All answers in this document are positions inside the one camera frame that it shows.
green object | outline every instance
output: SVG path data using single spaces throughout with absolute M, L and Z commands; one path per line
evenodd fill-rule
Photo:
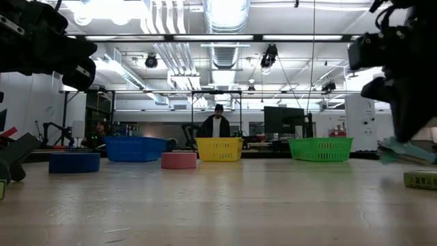
M 404 173 L 406 187 L 437 190 L 437 172 L 435 171 L 412 171 Z
M 303 161 L 347 161 L 353 138 L 306 138 L 288 140 L 292 158 Z
M 6 180 L 0 180 L 0 201 L 5 197 Z

ventilation duct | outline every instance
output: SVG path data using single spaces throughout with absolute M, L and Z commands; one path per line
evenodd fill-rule
M 203 0 L 206 30 L 208 33 L 244 33 L 249 17 L 250 0 Z M 234 82 L 236 72 L 230 71 L 238 62 L 239 48 L 209 48 L 212 80 L 219 85 Z

plastic basket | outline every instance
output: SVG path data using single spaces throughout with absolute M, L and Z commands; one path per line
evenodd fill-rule
M 110 161 L 155 161 L 167 148 L 167 140 L 153 137 L 105 137 L 104 141 Z
M 237 137 L 196 138 L 201 161 L 238 161 L 243 139 Z
M 353 138 L 307 138 L 288 141 L 292 158 L 304 161 L 347 161 Z

white wall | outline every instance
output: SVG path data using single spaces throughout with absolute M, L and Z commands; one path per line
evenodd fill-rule
M 0 74 L 0 91 L 5 93 L 0 111 L 8 109 L 5 130 L 16 127 L 18 132 L 12 136 L 17 139 L 25 133 L 38 136 L 35 121 L 38 121 L 41 134 L 42 123 L 54 122 L 62 125 L 64 95 L 59 93 L 62 82 L 51 75 L 37 74 L 26 77 L 17 72 Z M 73 120 L 85 120 L 86 95 L 79 94 L 68 105 L 67 126 Z M 59 137 L 59 131 L 49 128 L 50 144 Z
M 212 112 L 195 112 L 194 122 L 203 122 Z M 225 112 L 224 116 L 231 124 L 240 123 L 240 113 Z M 115 121 L 120 122 L 191 122 L 191 112 L 186 111 L 163 111 L 163 112 L 115 112 Z M 328 137 L 328 131 L 346 120 L 343 112 L 313 112 L 313 121 L 316 125 L 316 137 Z M 261 111 L 244 112 L 242 115 L 242 130 L 249 132 L 249 122 L 263 122 L 264 114 Z M 389 112 L 377 112 L 376 124 L 378 140 L 393 135 L 393 123 Z

ceiling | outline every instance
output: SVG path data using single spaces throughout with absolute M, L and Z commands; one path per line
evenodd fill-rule
M 126 25 L 116 25 L 112 20 L 102 18 L 93 19 L 86 26 L 77 25 L 74 21 L 72 6 L 77 4 L 78 1 L 64 0 L 60 13 L 69 20 L 68 33 L 70 35 L 144 34 L 138 19 L 143 14 L 141 11 L 142 0 L 123 1 L 111 7 L 112 1 L 116 0 L 107 1 L 107 11 L 113 11 L 113 13 L 109 13 L 112 16 L 117 14 L 131 16 L 132 19 Z M 294 8 L 294 2 L 292 1 L 251 0 L 249 20 L 245 32 L 263 34 L 312 34 L 313 32 L 316 34 L 360 34 L 377 32 L 374 25 L 377 13 L 371 14 L 368 11 L 363 11 L 370 6 L 371 2 L 372 0 L 323 0 L 317 1 L 314 9 L 314 2 L 311 0 L 300 0 L 299 8 Z M 166 3 L 163 2 L 163 5 L 163 23 L 165 26 Z M 185 0 L 184 6 L 186 31 L 188 33 L 205 33 L 202 1 Z M 402 25 L 405 15 L 405 11 L 396 11 L 391 17 L 391 25 Z M 320 85 L 327 82 L 328 79 L 336 83 L 337 90 L 347 89 L 344 85 L 345 81 L 348 80 L 345 79 L 343 74 L 343 66 L 347 68 L 348 65 L 347 43 L 278 43 L 279 59 L 272 66 L 270 73 L 265 75 L 262 75 L 262 71 L 259 69 L 258 59 L 266 51 L 268 43 L 252 42 L 247 44 L 250 47 L 240 49 L 236 68 L 241 71 L 236 73 L 234 84 L 229 86 L 230 90 L 246 90 L 249 79 L 255 80 L 253 84 L 256 90 L 289 90 L 290 86 L 294 90 L 309 90 L 311 80 L 315 85 L 319 85 L 319 87 L 316 87 L 319 89 Z M 198 42 L 189 45 L 195 67 L 201 77 L 200 84 L 202 88 L 212 89 L 214 82 L 211 79 L 211 64 L 208 59 L 207 48 L 201 47 L 201 43 Z M 113 49 L 117 49 L 123 55 L 122 65 L 141 78 L 147 87 L 154 90 L 172 89 L 167 83 L 168 69 L 159 56 L 157 68 L 146 69 L 145 67 L 144 62 L 147 54 L 156 53 L 152 43 L 106 43 L 99 44 L 99 49 L 102 46 L 107 53 L 112 53 Z M 98 64 L 95 83 L 105 85 L 108 89 L 113 90 L 128 89 L 126 80 L 114 72 L 111 67 L 104 64 Z M 357 89 L 356 86 L 349 86 L 349 88 L 359 90 L 359 87 Z

